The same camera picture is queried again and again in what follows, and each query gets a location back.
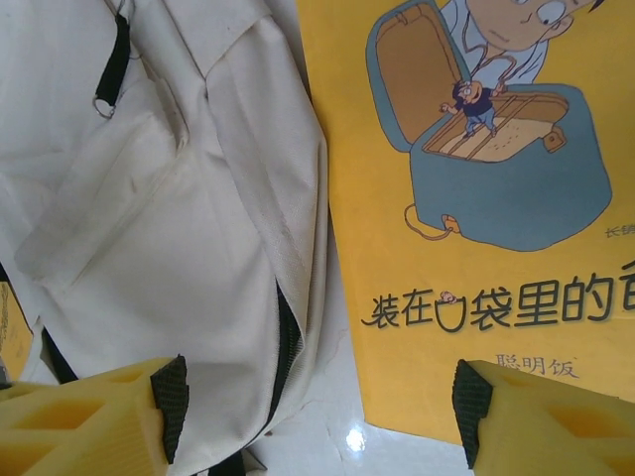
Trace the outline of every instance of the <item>zipper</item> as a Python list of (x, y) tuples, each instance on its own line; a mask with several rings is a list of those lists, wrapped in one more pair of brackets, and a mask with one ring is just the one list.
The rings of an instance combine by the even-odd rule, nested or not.
[(271, 406), (269, 407), (269, 414), (267, 416), (267, 422), (262, 427), (261, 432), (265, 429), (278, 409), (280, 399), (282, 398), (282, 392), (285, 389), (285, 384), (289, 378), (291, 367), (298, 355), (298, 343), (300, 342), (300, 328), (298, 322), (294, 317), (289, 303), (280, 290), (280, 286), (276, 283), (276, 289), (278, 291), (278, 318), (280, 320), (280, 349), (278, 352), (278, 368), (276, 370), (276, 378), (274, 380), (274, 391), (271, 397)]

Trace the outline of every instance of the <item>white tile floor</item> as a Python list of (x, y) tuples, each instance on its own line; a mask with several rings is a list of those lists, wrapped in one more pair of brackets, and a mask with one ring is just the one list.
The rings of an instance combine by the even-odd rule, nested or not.
[(463, 476), (460, 446), (364, 422), (332, 231), (317, 368), (301, 409), (253, 447), (270, 476)]

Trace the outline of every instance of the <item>cartoon boy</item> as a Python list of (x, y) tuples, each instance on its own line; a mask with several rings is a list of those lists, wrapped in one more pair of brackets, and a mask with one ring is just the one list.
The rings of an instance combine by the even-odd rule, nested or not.
[(492, 137), (496, 137), (496, 125), (494, 124), (496, 113), (491, 98), (500, 94), (502, 90), (502, 84), (498, 84), (496, 89), (492, 90), (483, 87), (478, 81), (457, 83), (452, 91), (452, 97), (456, 104), (450, 106), (445, 102), (441, 105), (441, 111), (449, 112), (452, 115), (458, 114), (458, 111), (463, 111), (467, 117), (465, 138), (472, 137), (479, 124), (484, 124)]
[(549, 40), (566, 33), (573, 12), (605, 0), (450, 0), (442, 9), (472, 79), (485, 87), (534, 82)]

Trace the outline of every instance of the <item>white backpack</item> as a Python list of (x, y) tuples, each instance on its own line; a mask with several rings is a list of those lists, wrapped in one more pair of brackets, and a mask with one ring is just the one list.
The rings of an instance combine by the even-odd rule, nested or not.
[(266, 432), (306, 389), (325, 145), (260, 0), (127, 0), (123, 83), (114, 110), (93, 107), (118, 7), (2, 7), (13, 10), (0, 51), (0, 262), (35, 334), (45, 326), (78, 377), (186, 357), (190, 408), (170, 474), (188, 476)]

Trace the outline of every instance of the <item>black strap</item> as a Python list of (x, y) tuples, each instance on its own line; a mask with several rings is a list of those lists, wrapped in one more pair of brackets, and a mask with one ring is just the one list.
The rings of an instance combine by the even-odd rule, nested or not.
[(207, 476), (245, 476), (246, 474), (245, 463), (240, 451), (232, 454), (213, 468), (209, 468), (207, 472)]
[(130, 60), (130, 26), (125, 17), (119, 13), (115, 16), (115, 22), (117, 24), (115, 46), (95, 91), (95, 99), (106, 101), (111, 107), (115, 107)]
[(68, 362), (66, 362), (66, 359), (62, 356), (62, 353), (46, 329), (42, 331), (42, 345), (45, 350), (49, 352), (51, 365), (53, 365), (53, 373), (56, 375), (60, 383), (67, 384), (68, 382), (74, 382), (77, 380), (77, 376), (68, 365)]

